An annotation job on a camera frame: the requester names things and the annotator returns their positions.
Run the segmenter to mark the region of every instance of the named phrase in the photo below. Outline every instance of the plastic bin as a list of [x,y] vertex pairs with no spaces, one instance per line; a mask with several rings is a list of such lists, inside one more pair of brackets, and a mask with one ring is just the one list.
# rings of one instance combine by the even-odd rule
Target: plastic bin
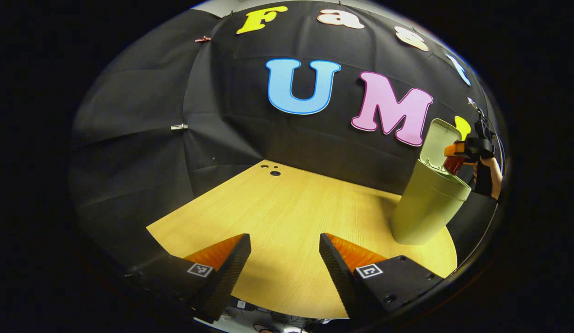
[[441,119],[431,122],[410,182],[390,219],[397,243],[425,244],[448,224],[470,194],[472,189],[443,167],[445,148],[460,139],[456,127]]

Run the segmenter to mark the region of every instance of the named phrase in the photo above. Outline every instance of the human hand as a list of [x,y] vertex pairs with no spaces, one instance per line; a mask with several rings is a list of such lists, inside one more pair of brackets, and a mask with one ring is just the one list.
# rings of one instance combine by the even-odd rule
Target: human hand
[[503,181],[503,175],[501,175],[501,169],[499,168],[499,164],[497,163],[496,158],[480,158],[479,162],[474,164],[474,181],[476,182],[477,179],[477,170],[478,164],[482,163],[482,165],[489,167],[491,169],[491,181],[492,181],[492,191],[491,196],[496,200],[499,199],[499,194],[501,194],[501,182]]

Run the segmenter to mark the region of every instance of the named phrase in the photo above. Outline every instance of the binder clip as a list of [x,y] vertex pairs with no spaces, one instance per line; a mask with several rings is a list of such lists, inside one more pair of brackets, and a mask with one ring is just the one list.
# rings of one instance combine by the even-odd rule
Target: binder clip
[[195,39],[194,41],[197,43],[201,43],[201,42],[208,42],[209,40],[211,40],[210,37],[203,36],[203,38]]
[[231,13],[227,14],[226,16],[223,16],[222,18],[219,19],[219,21],[221,21],[222,19],[225,19],[228,16],[232,16],[234,15],[234,11],[231,11]]
[[170,126],[170,129],[171,129],[172,131],[173,131],[173,130],[186,130],[186,129],[188,129],[188,125],[185,124],[185,123],[182,123],[182,124],[180,124],[180,125],[173,125],[173,126]]

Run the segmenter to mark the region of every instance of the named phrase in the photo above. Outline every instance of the wooden table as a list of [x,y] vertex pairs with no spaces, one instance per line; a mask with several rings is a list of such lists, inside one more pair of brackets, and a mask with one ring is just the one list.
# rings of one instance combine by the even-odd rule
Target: wooden table
[[147,229],[181,258],[248,233],[252,252],[232,295],[283,314],[347,318],[319,254],[322,232],[387,258],[406,255],[443,278],[456,269],[456,250],[446,228],[421,246],[393,240],[388,218],[399,199],[263,160]]

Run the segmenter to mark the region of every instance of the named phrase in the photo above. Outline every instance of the light blue letter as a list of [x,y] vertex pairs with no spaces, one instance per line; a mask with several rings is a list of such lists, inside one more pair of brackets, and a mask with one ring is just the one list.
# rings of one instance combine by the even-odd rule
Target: light blue letter
[[316,70],[314,95],[309,99],[297,99],[291,93],[293,72],[301,63],[295,59],[273,59],[266,63],[268,75],[268,100],[281,111],[293,114],[313,114],[322,111],[330,101],[332,79],[340,65],[331,61],[312,61]]
[[458,71],[458,74],[460,74],[460,77],[462,78],[462,80],[464,80],[464,82],[466,82],[467,85],[470,85],[470,81],[466,77],[466,74],[464,73],[464,69],[458,63],[458,61],[456,59],[454,59],[451,55],[446,55],[446,56],[452,61],[452,63],[454,63],[454,66],[456,67],[456,70]]

